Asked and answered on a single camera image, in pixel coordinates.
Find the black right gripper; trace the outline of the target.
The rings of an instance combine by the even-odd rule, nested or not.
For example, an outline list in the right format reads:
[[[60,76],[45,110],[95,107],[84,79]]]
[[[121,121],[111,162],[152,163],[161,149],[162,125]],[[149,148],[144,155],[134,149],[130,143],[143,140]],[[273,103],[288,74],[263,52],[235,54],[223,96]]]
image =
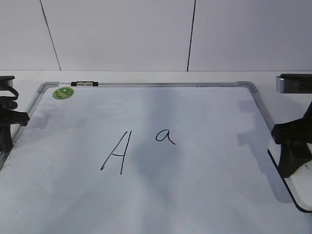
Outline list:
[[[278,170],[283,178],[289,178],[302,165],[312,160],[312,153],[307,145],[312,143],[312,104],[302,118],[275,124],[271,135],[276,144],[281,144]]]

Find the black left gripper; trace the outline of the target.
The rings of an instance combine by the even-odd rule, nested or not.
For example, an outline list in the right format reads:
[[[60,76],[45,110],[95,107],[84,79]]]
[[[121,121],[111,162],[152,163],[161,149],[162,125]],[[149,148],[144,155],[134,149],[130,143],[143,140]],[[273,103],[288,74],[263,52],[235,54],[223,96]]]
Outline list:
[[[26,126],[30,118],[26,112],[17,112],[14,110],[0,107],[0,151],[8,153],[13,148],[11,137],[11,124]]]

